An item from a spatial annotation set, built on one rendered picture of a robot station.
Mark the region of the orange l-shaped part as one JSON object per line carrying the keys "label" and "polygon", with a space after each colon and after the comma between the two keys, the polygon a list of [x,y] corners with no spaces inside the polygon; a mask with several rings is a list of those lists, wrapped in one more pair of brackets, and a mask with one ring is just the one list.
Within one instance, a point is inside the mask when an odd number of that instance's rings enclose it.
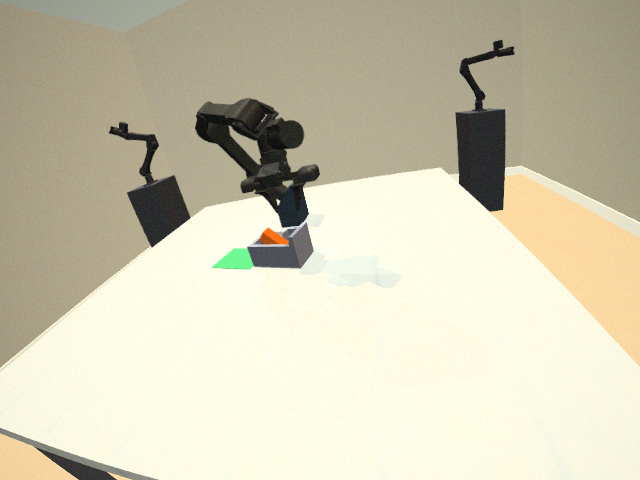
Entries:
{"label": "orange l-shaped part", "polygon": [[265,244],[288,244],[288,241],[267,227],[260,238]]}

